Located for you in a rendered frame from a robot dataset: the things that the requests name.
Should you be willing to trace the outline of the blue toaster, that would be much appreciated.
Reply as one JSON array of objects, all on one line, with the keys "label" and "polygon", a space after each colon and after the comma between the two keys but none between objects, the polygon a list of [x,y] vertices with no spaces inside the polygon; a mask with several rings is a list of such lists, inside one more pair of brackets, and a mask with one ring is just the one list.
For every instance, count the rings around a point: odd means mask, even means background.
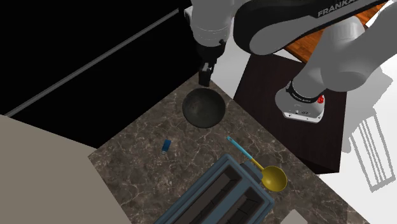
[{"label": "blue toaster", "polygon": [[259,177],[224,154],[154,224],[260,224],[275,202]]}]

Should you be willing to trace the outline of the brown wooden table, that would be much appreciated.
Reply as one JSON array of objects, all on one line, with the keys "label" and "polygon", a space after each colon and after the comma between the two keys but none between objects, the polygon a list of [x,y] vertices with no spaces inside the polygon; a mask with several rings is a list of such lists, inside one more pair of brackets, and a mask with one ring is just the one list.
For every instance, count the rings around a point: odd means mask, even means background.
[{"label": "brown wooden table", "polygon": [[[375,18],[375,15],[380,11],[380,9],[386,4],[387,0],[381,0],[377,3],[377,5],[372,6],[371,8],[362,11],[361,13],[356,14],[356,17],[359,18],[360,22],[364,26],[365,30],[368,29],[369,21],[372,18]],[[323,34],[324,29],[313,32],[312,34],[308,34],[295,42],[292,42],[284,49],[296,57],[303,63],[307,63],[312,52],[315,50],[321,36]]]}]

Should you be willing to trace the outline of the dark robot stand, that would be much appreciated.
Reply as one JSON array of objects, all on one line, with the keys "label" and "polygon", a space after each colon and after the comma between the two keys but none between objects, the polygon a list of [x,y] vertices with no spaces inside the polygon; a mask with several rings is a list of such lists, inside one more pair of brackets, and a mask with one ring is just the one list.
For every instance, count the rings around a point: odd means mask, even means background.
[{"label": "dark robot stand", "polygon": [[319,123],[287,119],[275,104],[275,94],[304,67],[278,55],[252,56],[234,101],[316,174],[340,170],[347,94],[326,90]]}]

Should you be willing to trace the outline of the dark grey bowl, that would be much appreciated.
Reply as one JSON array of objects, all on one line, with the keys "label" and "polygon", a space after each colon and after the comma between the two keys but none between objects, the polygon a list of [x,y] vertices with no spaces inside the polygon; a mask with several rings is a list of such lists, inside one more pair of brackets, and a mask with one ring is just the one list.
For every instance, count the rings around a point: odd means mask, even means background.
[{"label": "dark grey bowl", "polygon": [[196,88],[183,100],[183,115],[193,126],[208,129],[222,121],[226,106],[222,96],[210,88]]}]

